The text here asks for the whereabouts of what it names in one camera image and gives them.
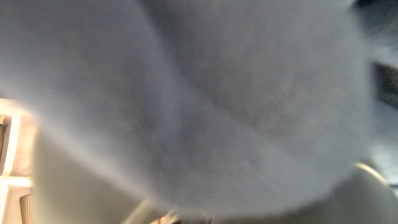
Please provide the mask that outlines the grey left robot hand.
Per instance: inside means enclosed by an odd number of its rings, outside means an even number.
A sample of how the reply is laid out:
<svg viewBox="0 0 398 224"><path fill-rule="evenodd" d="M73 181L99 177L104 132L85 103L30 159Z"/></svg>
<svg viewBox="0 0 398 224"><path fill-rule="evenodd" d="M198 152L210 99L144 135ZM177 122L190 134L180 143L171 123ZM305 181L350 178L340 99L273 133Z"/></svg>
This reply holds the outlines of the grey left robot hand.
<svg viewBox="0 0 398 224"><path fill-rule="evenodd" d="M281 215L186 216L169 211L165 215L141 202L123 223L397 223L397 197L391 185L373 167L356 164L353 178L337 188L325 201Z"/></svg>

